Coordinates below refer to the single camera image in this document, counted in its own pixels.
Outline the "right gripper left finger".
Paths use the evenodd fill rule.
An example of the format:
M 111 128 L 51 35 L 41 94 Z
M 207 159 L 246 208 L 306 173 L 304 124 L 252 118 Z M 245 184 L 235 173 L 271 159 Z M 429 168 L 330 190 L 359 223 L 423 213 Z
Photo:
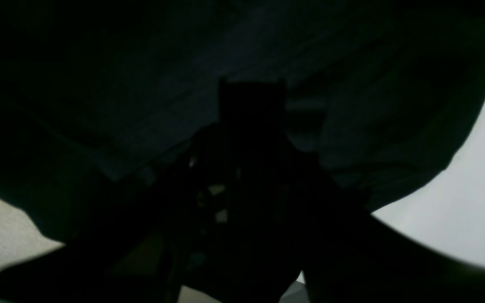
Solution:
M 198 131 L 142 189 L 63 248 L 0 271 L 5 303 L 175 303 L 189 284 L 225 297 L 242 283 L 243 242 L 228 223 L 240 125 Z

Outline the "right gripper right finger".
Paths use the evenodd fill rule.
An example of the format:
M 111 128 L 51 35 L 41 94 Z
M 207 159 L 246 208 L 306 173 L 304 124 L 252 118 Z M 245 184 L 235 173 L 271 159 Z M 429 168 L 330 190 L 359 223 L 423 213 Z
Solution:
M 396 232 L 362 207 L 286 136 L 245 123 L 242 178 L 265 170 L 265 187 L 294 224 L 289 262 L 304 274 L 311 303 L 485 303 L 485 268 L 437 253 Z

